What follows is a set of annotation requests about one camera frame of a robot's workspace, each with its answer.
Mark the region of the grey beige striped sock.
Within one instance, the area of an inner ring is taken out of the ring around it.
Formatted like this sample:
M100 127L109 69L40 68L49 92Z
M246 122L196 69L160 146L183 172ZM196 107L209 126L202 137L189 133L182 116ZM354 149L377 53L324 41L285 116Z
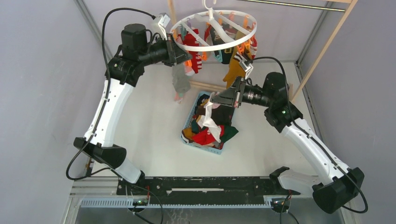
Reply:
M172 84L175 91L179 94L184 94L191 88L189 77L185 73L183 64L172 67Z

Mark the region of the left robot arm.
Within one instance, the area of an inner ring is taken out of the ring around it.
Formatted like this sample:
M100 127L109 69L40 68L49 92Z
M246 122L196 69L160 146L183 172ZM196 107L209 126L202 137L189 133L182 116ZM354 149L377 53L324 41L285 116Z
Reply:
M106 63L103 94L91 126L83 137L74 140L74 147L96 162L105 165L128 182L128 189L139 195L145 191L142 171L127 158L127 150L114 144L116 126L123 107L146 66L163 63L182 64L192 57L179 47L172 34L165 34L155 43L147 38L142 24L128 24L121 32L119 52Z

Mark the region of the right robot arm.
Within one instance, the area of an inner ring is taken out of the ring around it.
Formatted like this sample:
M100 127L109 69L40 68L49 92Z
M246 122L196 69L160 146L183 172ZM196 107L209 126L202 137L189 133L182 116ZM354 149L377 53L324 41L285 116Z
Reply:
M238 77L231 87L214 95L211 102L234 108L242 103L265 107L267 122L297 147L316 173L305 175L281 167L270 174L270 189L275 194L291 190L311 196L322 211L332 214L360 194L364 174L341 161L318 138L289 101L288 88L285 75L279 72L269 73L263 86L251 86Z

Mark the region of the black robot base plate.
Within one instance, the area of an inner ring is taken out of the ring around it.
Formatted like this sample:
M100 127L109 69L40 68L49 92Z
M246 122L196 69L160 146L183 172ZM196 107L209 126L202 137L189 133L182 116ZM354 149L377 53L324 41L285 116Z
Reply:
M145 177L130 184L119 179L118 196L142 196L162 205L264 205L265 199L284 198L283 189L269 176Z

